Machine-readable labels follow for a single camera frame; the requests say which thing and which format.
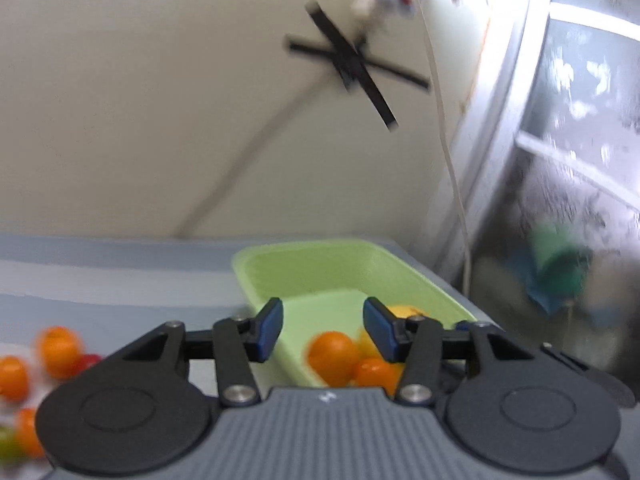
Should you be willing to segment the striped blue bed sheet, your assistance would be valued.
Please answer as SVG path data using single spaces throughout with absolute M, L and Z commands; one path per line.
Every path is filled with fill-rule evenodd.
M 32 363 L 40 330 L 65 326 L 106 356 L 169 320 L 201 330 L 248 302 L 232 269 L 263 237 L 1 237 L 1 352 Z

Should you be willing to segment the yellow lemon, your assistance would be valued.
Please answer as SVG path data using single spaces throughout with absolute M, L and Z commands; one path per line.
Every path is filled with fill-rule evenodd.
M 362 308 L 362 327 L 357 346 L 364 358 L 379 358 L 399 363 L 397 353 L 406 351 L 412 336 L 407 318 L 426 318 L 427 314 L 413 306 L 386 306 L 369 298 Z

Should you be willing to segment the red tomato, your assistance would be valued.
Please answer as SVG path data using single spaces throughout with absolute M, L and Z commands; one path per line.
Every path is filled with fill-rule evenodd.
M 85 370 L 95 366 L 99 362 L 103 360 L 102 356 L 95 353 L 84 354 L 79 358 L 79 360 L 75 363 L 74 367 L 70 371 L 70 378 L 75 378 Z

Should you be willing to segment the orange mandarin in basket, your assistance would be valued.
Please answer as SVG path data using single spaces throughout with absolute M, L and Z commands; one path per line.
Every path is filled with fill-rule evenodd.
M 360 388 L 382 388 L 388 396 L 394 396 L 404 368 L 402 364 L 384 359 L 363 359 L 355 368 L 352 383 Z

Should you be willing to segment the green tomato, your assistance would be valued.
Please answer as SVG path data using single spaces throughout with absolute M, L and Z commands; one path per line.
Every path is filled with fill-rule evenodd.
M 0 426 L 0 463 L 2 465 L 15 464 L 23 459 L 23 451 L 17 442 L 14 429 Z

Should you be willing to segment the frosted glass door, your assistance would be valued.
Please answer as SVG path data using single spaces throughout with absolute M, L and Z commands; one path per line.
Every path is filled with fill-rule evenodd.
M 428 262 L 510 332 L 639 385 L 639 0 L 503 0 L 454 142 L 466 217 L 442 185 Z M 506 260 L 537 223 L 593 250 L 548 316 Z

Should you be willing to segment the green object behind glass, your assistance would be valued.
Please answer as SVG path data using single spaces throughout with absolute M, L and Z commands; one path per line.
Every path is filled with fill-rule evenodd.
M 582 293 L 592 255 L 565 224 L 541 222 L 506 263 L 523 283 L 526 296 L 552 316 Z

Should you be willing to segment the black tape cross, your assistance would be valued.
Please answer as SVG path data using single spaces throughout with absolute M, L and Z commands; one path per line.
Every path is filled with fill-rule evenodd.
M 326 47 L 313 44 L 291 36 L 284 40 L 285 49 L 292 54 L 318 58 L 333 66 L 346 90 L 354 84 L 362 89 L 372 106 L 381 117 L 385 127 L 392 131 L 397 127 L 397 119 L 384 99 L 382 92 L 371 77 L 369 70 L 373 68 L 388 76 L 392 76 L 406 84 L 412 84 L 425 92 L 430 92 L 431 81 L 418 73 L 390 64 L 380 58 L 372 58 L 364 49 L 367 45 L 367 34 L 362 32 L 354 41 L 348 40 L 315 1 L 307 3 L 305 10 L 314 26 L 326 40 Z

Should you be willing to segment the orange mandarin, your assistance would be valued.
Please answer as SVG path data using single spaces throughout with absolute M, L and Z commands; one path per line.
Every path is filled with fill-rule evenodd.
M 29 396 L 30 382 L 26 363 L 17 356 L 2 356 L 0 389 L 4 400 L 21 403 Z
M 402 364 L 384 359 L 363 359 L 355 368 L 352 383 L 360 388 L 382 388 L 388 396 L 394 396 L 404 368 Z
M 347 387 L 361 359 L 356 342 L 341 332 L 323 332 L 308 346 L 308 366 L 329 387 Z
M 35 426 L 36 410 L 22 408 L 15 419 L 16 440 L 22 451 L 31 458 L 43 458 L 44 449 L 38 439 Z
M 73 330 L 51 326 L 38 335 L 36 350 L 44 371 L 54 379 L 66 380 L 79 370 L 84 343 Z

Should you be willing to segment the light green plastic basket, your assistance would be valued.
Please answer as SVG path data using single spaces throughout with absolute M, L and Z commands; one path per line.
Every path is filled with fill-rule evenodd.
M 303 387 L 323 385 L 306 363 L 308 344 L 328 330 L 356 338 L 369 297 L 415 307 L 447 328 L 482 315 L 435 274 L 366 240 L 252 246 L 237 252 L 232 264 L 253 311 L 273 297 L 282 300 L 283 328 L 272 356 Z

